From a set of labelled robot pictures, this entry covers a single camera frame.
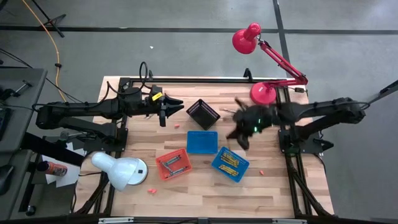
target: wooden table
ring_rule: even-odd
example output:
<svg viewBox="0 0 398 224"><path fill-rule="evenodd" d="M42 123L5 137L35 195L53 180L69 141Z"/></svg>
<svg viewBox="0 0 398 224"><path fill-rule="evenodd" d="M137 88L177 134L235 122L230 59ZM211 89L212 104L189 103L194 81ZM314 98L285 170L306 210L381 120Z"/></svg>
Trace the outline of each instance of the wooden table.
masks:
<svg viewBox="0 0 398 224"><path fill-rule="evenodd" d="M113 87L120 77L104 77L99 99L106 91L106 81ZM155 158L176 149L184 148L187 131L201 130L185 110L199 98L207 102L221 117L231 116L221 111L222 108L236 110L234 102L237 96L250 102L250 84L227 83L158 83L171 97L184 101L185 108L166 120L167 126L161 128L157 116L144 119L143 116L129 118L127 127L129 136L123 157L137 157L146 162L149 173L146 180L137 186L128 185L123 192L115 191L112 216L144 217L294 217L292 199L285 157L279 151L277 130L279 127L267 128L262 134L250 139L250 149L243 151L236 141L228 141L225 136L234 129L231 120L219 119L210 129L218 132L218 145L227 146L250 162L240 183L235 183L211 167L215 155L194 155L189 158L193 170L174 179L163 181L155 164ZM308 103L305 93L290 91L292 101ZM109 92L109 98L115 97ZM96 123L107 122L104 118L95 117ZM305 124L311 119L302 119ZM323 166L313 155L302 156L307 185L324 208L333 213L328 184ZM97 172L90 159L87 159L81 173ZM78 210L90 197L98 185L99 175L80 177L76 187ZM152 195L148 189L157 189ZM304 211L302 193L298 190L300 208ZM102 206L106 205L106 195Z"/></svg>

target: orange cable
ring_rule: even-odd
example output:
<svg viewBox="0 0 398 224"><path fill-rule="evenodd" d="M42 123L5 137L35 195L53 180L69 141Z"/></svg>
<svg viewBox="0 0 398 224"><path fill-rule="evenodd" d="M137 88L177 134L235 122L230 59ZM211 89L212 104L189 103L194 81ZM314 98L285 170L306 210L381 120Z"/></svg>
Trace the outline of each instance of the orange cable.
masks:
<svg viewBox="0 0 398 224"><path fill-rule="evenodd" d="M50 39L51 39L51 41L52 41L52 43L53 43L53 45L54 45L54 47L55 47L55 51L56 51L56 53L57 53L57 63L59 64L59 63L60 63L60 53L58 52L58 47L57 47L57 45L56 45L54 39L52 38L50 32L47 30L47 28L45 28L45 26L43 25L42 21L40 21L40 19L39 19L39 18L37 17L37 15L36 15L36 13L29 7L29 5L25 2L25 0L22 0L22 1L25 3L26 7L27 7L27 8L29 9L29 11L33 14L33 16L36 17L37 21L40 23L40 25L41 25L41 26L43 27L43 29L46 31L47 35L49 35L49 37L50 37ZM57 87L58 87L58 76L59 76L59 74L60 74L60 68L57 67L57 75L55 76L55 84L56 84ZM64 102L66 102L67 100L66 100L65 97L63 96L61 90L58 90L58 92L60 93L60 95L61 95L62 99L64 100Z"/></svg>

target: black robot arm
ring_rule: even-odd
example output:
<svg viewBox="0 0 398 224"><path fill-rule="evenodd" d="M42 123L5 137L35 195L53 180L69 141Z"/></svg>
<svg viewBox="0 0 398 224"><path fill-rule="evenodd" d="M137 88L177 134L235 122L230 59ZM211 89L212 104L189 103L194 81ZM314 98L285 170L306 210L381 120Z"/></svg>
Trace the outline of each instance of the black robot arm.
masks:
<svg viewBox="0 0 398 224"><path fill-rule="evenodd" d="M365 116L363 108L360 107L364 103L351 98L338 98L306 105L281 103L269 106L247 106L237 99L236 101L241 109L233 116L236 128L227 136L227 139L237 139L239 145L245 150L249 149L248 137L254 133L261 133L264 128L272 125L291 125L302 118L323 116L305 126L295 127L295 134L290 138L299 141L308 139L311 134L339 123L356 124Z"/></svg>
<svg viewBox="0 0 398 224"><path fill-rule="evenodd" d="M162 93L162 88L153 85L147 97L142 99L140 88L129 87L117 97L99 103L47 103L38 109L36 125L41 129L68 128L95 133L99 138L117 139L115 123L96 124L77 116L102 116L106 119L121 119L124 115L136 116L157 114L160 125L165 119L183 108L182 100Z"/></svg>

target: red desk lamp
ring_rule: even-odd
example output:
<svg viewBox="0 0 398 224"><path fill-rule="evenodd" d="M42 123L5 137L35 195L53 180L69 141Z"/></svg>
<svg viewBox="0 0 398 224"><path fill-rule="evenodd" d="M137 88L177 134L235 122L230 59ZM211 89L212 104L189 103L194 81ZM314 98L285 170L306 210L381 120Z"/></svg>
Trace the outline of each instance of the red desk lamp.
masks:
<svg viewBox="0 0 398 224"><path fill-rule="evenodd" d="M260 45L261 50L265 51L272 59L278 63L278 66L288 72L294 80L278 80L256 83L250 90L250 97L255 104L267 105L275 101L276 90L280 86L289 85L306 85L308 83L305 75L295 69L286 59L284 59L278 52L276 52L265 40L261 40L261 26L253 22L247 29L237 31L232 37L232 44L234 48L242 54L250 54L254 51L257 45Z"/></svg>

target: gray concrete floor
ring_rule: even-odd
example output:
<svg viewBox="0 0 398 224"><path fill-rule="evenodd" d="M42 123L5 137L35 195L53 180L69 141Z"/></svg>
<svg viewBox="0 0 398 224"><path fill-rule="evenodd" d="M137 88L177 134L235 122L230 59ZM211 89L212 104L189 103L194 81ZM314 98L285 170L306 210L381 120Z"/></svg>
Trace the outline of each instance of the gray concrete floor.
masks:
<svg viewBox="0 0 398 224"><path fill-rule="evenodd" d="M244 28L259 22L263 29L276 29L272 0L38 0L50 16L66 13L62 26L150 27L150 28ZM394 0L280 0L285 29L398 29L398 2ZM0 24L36 26L36 20L20 1L11 1L0 12ZM285 73L263 52L241 55L233 49L233 33L176 32L66 32L65 38L53 36L63 65L60 86L83 101L96 101L102 78L106 75L137 75L146 61L154 75L241 77L246 67L257 77L285 77ZM281 51L278 34L263 34ZM350 96L367 100L381 88L397 80L397 35L286 35L290 61L307 74L310 101L325 101ZM0 47L23 58L33 67L45 68L55 78L55 51L44 32L1 31ZM7 65L17 63L1 58ZM55 89L46 84L41 103L60 101ZM29 131L54 135L32 123ZM325 131L325 139L340 141L340 130ZM325 153L328 184L337 215L346 218L398 218L397 199L392 194L381 206L367 199L368 194L396 191L398 178L390 188L361 184L357 168L343 148ZM383 161L363 161L383 163ZM37 195L37 216L68 213L73 188L46 186ZM60 208L54 203L62 200Z"/></svg>

